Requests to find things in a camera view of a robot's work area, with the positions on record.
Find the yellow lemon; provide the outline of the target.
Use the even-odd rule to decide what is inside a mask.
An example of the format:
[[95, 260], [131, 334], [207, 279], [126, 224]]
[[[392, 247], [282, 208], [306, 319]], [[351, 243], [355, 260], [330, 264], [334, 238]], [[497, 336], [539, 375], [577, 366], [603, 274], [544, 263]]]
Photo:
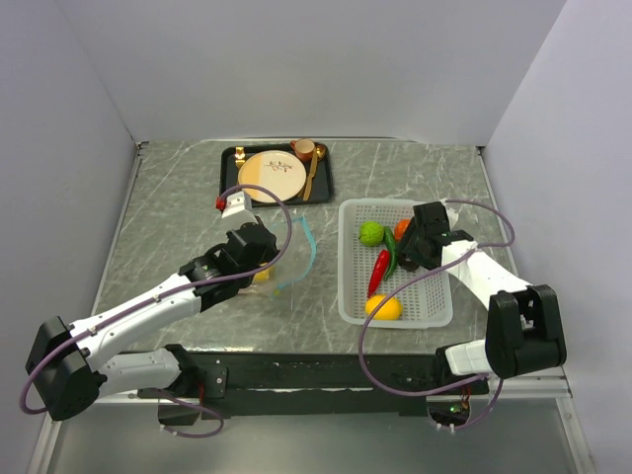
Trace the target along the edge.
[[[367, 299], [364, 305], [364, 312], [370, 316], [377, 306], [386, 298], [385, 294], [374, 294]], [[395, 321], [398, 320], [403, 313], [402, 303], [395, 297], [389, 298], [373, 316], [377, 321]]]

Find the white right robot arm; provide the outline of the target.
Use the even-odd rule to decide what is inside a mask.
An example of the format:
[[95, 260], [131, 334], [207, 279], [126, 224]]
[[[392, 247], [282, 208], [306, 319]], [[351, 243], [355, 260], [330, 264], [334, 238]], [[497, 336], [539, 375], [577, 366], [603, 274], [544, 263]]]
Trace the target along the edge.
[[398, 244], [409, 266], [429, 274], [446, 271], [487, 309], [485, 337], [438, 350], [434, 386], [454, 393], [470, 374], [502, 379], [563, 365], [567, 348], [558, 297], [547, 285], [533, 285], [507, 271], [464, 230], [454, 230], [441, 201], [417, 204]]

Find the clear zip top bag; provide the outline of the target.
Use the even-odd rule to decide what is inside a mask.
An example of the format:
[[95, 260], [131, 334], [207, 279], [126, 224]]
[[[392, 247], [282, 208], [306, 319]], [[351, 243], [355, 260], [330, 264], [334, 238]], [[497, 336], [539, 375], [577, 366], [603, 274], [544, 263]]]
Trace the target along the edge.
[[279, 296], [287, 287], [304, 279], [311, 271], [317, 254], [316, 243], [305, 217], [292, 219], [292, 235], [282, 258], [273, 266], [273, 278], [264, 284], [252, 284], [242, 294]]

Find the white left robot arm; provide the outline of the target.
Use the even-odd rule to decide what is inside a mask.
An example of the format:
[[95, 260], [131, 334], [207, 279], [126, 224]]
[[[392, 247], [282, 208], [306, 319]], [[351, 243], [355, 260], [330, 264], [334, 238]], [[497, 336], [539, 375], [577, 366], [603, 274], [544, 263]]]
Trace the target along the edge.
[[36, 388], [42, 411], [64, 421], [124, 391], [164, 390], [182, 397], [198, 389], [202, 376], [182, 346], [134, 354], [127, 348], [236, 296], [285, 249], [263, 223], [245, 223], [228, 231], [226, 242], [126, 303], [72, 324], [58, 316], [48, 319], [39, 326], [26, 362], [27, 385]]

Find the yellow apple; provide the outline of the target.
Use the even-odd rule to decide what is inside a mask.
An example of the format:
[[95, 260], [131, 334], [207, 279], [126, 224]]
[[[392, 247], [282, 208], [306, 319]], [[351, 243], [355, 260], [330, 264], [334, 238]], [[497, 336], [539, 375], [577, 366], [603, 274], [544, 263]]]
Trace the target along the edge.
[[274, 268], [269, 267], [253, 276], [253, 284], [264, 284], [273, 278]]

